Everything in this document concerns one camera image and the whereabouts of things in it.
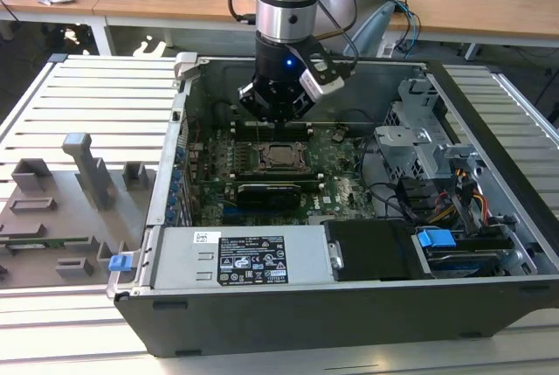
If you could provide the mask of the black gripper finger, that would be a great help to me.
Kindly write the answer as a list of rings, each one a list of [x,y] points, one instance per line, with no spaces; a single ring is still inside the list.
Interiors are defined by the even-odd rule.
[[[260,122],[273,122],[273,82],[253,79],[238,90],[240,104]]]
[[[313,106],[314,102],[304,90],[284,91],[279,98],[279,124],[299,120]]]

